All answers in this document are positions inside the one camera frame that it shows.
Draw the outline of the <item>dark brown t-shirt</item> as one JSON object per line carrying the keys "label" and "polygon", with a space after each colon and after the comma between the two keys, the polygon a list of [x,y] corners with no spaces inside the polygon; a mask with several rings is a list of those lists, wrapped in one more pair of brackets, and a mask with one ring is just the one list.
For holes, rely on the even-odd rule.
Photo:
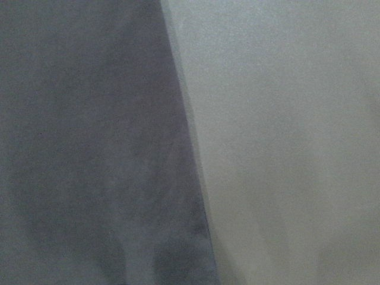
{"label": "dark brown t-shirt", "polygon": [[160,1],[1,2],[1,283],[219,283]]}

